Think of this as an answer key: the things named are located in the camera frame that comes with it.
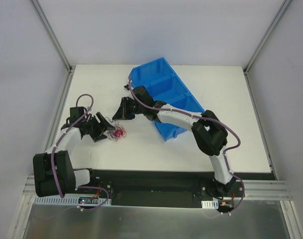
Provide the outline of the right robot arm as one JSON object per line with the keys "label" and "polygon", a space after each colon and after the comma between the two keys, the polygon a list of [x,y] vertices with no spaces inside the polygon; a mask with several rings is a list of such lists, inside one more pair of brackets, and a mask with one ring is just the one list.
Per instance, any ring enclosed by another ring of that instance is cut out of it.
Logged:
{"label": "right robot arm", "polygon": [[210,158],[214,170],[215,196],[222,198],[233,192],[236,179],[228,160],[223,156],[228,133],[214,112],[189,112],[164,101],[154,100],[144,86],[124,87],[132,96],[121,98],[113,120],[132,120],[136,115],[144,115],[150,121],[169,123],[190,131],[200,151]]}

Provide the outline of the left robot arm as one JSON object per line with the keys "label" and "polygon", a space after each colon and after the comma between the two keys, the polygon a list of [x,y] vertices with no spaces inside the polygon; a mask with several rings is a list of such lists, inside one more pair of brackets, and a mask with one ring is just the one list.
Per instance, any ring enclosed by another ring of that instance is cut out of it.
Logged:
{"label": "left robot arm", "polygon": [[91,194],[97,189],[97,181],[90,169],[73,169],[70,156],[78,143],[88,135],[93,142],[106,139],[106,131],[114,130],[100,112],[95,115],[85,107],[70,108],[70,116],[61,127],[57,141],[44,153],[33,157],[35,191],[38,197],[73,193],[80,187]]}

